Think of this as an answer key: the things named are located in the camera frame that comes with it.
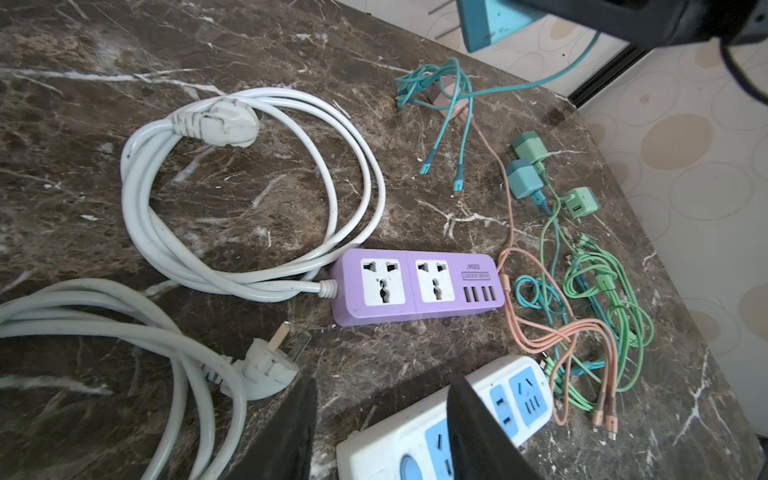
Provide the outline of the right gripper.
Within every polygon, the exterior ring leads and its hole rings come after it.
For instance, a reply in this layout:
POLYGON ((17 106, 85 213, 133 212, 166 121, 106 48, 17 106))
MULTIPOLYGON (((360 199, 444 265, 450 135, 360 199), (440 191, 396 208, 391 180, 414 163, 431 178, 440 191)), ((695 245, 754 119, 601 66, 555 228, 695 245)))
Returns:
POLYGON ((526 0, 535 10, 652 49, 723 40, 759 41, 759 3, 748 0, 526 0))

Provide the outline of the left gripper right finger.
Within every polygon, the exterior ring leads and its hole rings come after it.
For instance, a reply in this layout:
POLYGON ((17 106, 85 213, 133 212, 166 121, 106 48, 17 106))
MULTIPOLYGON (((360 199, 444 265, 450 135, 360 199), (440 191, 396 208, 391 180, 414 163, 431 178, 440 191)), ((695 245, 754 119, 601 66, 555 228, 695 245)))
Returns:
POLYGON ((541 479, 465 377, 450 377, 446 411, 455 479, 541 479))

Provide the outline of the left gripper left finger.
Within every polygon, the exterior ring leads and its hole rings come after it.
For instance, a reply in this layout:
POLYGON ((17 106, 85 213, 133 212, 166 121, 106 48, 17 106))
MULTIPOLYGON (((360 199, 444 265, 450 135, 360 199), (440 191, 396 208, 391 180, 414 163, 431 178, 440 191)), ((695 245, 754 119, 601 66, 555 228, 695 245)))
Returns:
POLYGON ((301 377, 226 479, 308 479, 316 425, 316 381, 301 377))

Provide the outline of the dark green charger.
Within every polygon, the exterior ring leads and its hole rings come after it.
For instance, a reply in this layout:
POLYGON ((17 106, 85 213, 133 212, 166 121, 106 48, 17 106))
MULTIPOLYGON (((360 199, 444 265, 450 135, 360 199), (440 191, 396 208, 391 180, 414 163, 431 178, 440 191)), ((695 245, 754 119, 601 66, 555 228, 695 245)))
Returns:
POLYGON ((549 156, 546 146, 534 131, 520 133, 512 141, 512 147, 518 158, 531 163, 541 162, 549 156))

